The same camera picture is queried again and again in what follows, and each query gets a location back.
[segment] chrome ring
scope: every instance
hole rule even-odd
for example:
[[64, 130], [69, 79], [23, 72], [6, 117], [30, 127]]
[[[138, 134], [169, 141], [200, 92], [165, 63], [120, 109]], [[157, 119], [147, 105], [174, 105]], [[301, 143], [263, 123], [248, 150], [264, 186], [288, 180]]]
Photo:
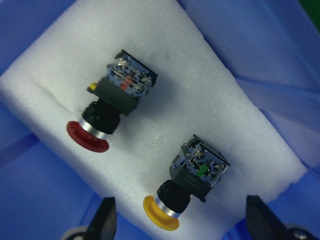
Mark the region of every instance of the chrome ring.
[[79, 121], [79, 125], [80, 127], [85, 130], [86, 132], [88, 132], [89, 134], [95, 136], [98, 139], [102, 139], [105, 140], [108, 136], [108, 134], [99, 131], [97, 129], [95, 129], [92, 125], [90, 125], [86, 120], [84, 120], [84, 118], [82, 117]]
[[154, 201], [157, 204], [157, 206], [168, 216], [172, 217], [172, 218], [178, 218], [180, 216], [180, 213], [177, 213], [173, 210], [171, 210], [170, 208], [168, 208], [158, 197], [158, 194], [154, 195]]

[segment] green indicator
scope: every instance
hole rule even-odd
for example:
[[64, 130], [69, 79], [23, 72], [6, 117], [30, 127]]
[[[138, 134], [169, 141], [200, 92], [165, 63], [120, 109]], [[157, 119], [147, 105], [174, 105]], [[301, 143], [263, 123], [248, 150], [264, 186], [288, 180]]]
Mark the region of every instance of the green indicator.
[[196, 173], [196, 176], [197, 176], [198, 178], [201, 178], [207, 170], [208, 170], [207, 165], [203, 164], [203, 165], [200, 167], [199, 171]]

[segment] white foam block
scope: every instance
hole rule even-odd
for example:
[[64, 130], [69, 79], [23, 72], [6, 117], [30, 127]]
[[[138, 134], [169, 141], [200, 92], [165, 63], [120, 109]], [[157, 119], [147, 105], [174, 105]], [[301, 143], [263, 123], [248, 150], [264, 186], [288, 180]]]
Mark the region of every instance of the white foam block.
[[[158, 74], [138, 109], [122, 116], [109, 151], [77, 145], [66, 124], [97, 97], [86, 92], [126, 50]], [[248, 100], [175, 1], [77, 1], [1, 77], [2, 101], [100, 196], [155, 239], [219, 239], [245, 214], [246, 195], [274, 200], [306, 172]], [[170, 232], [142, 203], [169, 179], [192, 134], [231, 163], [202, 203], [193, 197]]]

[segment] yellow button cap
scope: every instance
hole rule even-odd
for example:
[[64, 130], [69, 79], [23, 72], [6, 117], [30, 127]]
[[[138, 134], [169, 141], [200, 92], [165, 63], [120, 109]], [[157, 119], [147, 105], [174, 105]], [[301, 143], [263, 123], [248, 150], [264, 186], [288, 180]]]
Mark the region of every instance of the yellow button cap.
[[147, 216], [157, 226], [164, 230], [174, 231], [179, 227], [178, 218], [165, 214], [156, 204], [153, 196], [146, 196], [143, 200], [143, 208]]

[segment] electrical component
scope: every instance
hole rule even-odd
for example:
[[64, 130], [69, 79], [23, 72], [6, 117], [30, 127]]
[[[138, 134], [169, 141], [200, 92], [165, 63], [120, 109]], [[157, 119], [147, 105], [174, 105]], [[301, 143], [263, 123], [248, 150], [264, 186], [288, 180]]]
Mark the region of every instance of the electrical component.
[[120, 114], [128, 116], [157, 79], [157, 74], [124, 50], [115, 59], [115, 64], [107, 65], [106, 76], [87, 88], [98, 101], [90, 103], [79, 122], [70, 121], [66, 127], [75, 142], [97, 153], [109, 149], [106, 137], [117, 129]]
[[61, 240], [113, 240], [116, 230], [116, 200], [114, 197], [105, 197], [89, 226], [71, 228]]
[[283, 224], [257, 195], [246, 196], [245, 225], [254, 240], [319, 240], [304, 227]]
[[229, 168], [228, 161], [196, 135], [181, 146], [169, 168], [171, 180], [165, 181], [154, 196], [146, 196], [143, 208], [160, 228], [168, 231], [179, 227], [178, 217], [194, 195], [203, 203], [205, 197]]

